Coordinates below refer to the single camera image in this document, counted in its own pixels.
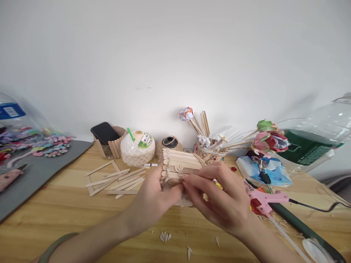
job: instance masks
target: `blue label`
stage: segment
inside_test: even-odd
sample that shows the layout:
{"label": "blue label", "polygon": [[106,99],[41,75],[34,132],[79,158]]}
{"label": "blue label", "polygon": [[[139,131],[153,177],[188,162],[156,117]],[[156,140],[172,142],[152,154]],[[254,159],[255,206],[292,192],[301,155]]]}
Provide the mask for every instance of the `blue label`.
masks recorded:
{"label": "blue label", "polygon": [[0,120],[19,118],[25,115],[26,113],[17,103],[0,104]]}

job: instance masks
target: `pink glue gun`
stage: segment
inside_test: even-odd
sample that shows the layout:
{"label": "pink glue gun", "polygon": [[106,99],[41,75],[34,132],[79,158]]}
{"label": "pink glue gun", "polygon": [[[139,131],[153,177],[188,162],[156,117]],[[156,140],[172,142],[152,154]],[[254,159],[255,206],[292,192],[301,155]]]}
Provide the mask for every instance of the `pink glue gun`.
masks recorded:
{"label": "pink glue gun", "polygon": [[269,214],[272,208],[268,203],[288,203],[289,197],[286,193],[276,191],[274,194],[263,193],[256,189],[247,188],[246,193],[261,214]]}

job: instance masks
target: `hand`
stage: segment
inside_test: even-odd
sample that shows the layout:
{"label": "hand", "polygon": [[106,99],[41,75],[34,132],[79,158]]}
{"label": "hand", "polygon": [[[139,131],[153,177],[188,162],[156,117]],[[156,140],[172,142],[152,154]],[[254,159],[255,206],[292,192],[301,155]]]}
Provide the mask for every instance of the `hand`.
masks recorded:
{"label": "hand", "polygon": [[132,236],[137,236],[153,226],[161,216],[182,196],[183,185],[178,184],[168,192],[162,192],[162,166],[146,176],[132,204],[124,211]]}
{"label": "hand", "polygon": [[[216,179],[223,190],[212,180]],[[253,213],[244,181],[222,162],[202,168],[198,175],[184,176],[184,186],[196,208],[207,220],[240,237],[246,233]],[[207,194],[206,201],[198,189]]]}

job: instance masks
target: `left hand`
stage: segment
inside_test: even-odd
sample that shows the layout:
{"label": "left hand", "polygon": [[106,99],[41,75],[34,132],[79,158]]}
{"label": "left hand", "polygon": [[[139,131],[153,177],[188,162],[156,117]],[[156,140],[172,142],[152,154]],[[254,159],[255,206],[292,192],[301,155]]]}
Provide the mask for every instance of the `left hand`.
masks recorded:
{"label": "left hand", "polygon": [[184,186],[178,184],[168,192],[162,192],[162,166],[146,175],[145,181],[131,205],[123,212],[132,236],[137,236],[157,223],[162,215],[174,205],[182,195]]}

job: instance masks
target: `paper flower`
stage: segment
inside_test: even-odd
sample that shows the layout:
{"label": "paper flower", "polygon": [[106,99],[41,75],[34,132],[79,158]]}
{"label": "paper flower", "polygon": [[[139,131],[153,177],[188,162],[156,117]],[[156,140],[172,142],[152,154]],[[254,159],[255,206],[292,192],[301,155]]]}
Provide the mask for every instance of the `paper flower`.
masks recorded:
{"label": "paper flower", "polygon": [[259,132],[274,132],[278,131],[279,128],[272,121],[261,120],[257,123],[257,129]]}
{"label": "paper flower", "polygon": [[179,118],[182,121],[188,121],[194,117],[193,109],[190,107],[185,108],[179,113]]}
{"label": "paper flower", "polygon": [[268,152],[284,152],[289,145],[288,139],[283,134],[263,131],[256,135],[251,148],[256,154],[262,153],[270,158]]}

